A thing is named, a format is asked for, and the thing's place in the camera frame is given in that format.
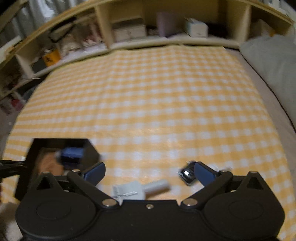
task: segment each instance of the open black box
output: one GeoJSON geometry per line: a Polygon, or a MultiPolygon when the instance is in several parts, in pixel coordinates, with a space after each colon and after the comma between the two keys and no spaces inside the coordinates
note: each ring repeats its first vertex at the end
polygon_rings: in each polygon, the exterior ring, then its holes
{"type": "Polygon", "coordinates": [[[66,147],[79,147],[84,149],[83,158],[78,164],[78,169],[86,170],[100,161],[100,154],[96,151],[88,139],[60,139],[60,138],[38,138],[34,139],[28,151],[24,171],[21,173],[17,188],[15,191],[15,198],[22,200],[27,192],[29,185],[37,177],[35,166],[42,156],[47,152],[62,150],[66,147]]]}

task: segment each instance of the yellow checkered tablecloth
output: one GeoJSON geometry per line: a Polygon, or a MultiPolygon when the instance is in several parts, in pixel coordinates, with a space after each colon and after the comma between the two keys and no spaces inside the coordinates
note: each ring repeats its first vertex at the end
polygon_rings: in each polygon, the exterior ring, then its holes
{"type": "MultiPolygon", "coordinates": [[[[222,47],[119,50],[55,70],[35,91],[8,139],[5,159],[26,156],[33,138],[88,138],[107,172],[99,188],[161,178],[190,196],[177,170],[188,160],[257,170],[285,209],[279,238],[296,233],[287,161],[263,102],[238,60],[222,47]]],[[[16,178],[2,185],[13,201],[16,178]]]]}

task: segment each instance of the silver rivet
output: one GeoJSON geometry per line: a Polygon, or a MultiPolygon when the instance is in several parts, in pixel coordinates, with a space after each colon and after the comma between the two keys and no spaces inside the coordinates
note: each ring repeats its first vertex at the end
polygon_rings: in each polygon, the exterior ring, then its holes
{"type": "Polygon", "coordinates": [[[117,204],[115,199],[108,198],[102,201],[102,204],[106,207],[113,207],[117,204]]]}
{"type": "Polygon", "coordinates": [[[147,205],[146,205],[146,208],[148,208],[148,209],[153,209],[153,208],[154,208],[154,205],[153,205],[153,204],[147,204],[147,205]]]}
{"type": "Polygon", "coordinates": [[[197,204],[197,200],[194,199],[194,198],[187,198],[183,201],[183,203],[188,206],[188,207],[191,207],[191,206],[194,206],[197,204]]]}

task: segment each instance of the pillow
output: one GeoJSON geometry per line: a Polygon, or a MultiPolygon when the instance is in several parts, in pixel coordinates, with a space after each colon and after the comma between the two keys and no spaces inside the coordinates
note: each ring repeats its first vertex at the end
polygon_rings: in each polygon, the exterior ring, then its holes
{"type": "Polygon", "coordinates": [[[296,45],[285,36],[260,36],[244,42],[240,51],[296,126],[296,45]]]}

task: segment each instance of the orange box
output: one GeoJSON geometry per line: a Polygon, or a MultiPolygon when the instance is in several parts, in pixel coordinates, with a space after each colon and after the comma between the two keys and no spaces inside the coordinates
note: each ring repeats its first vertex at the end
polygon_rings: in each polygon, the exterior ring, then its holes
{"type": "Polygon", "coordinates": [[[51,53],[48,53],[42,57],[47,67],[52,66],[61,60],[59,51],[55,49],[51,53]]]}

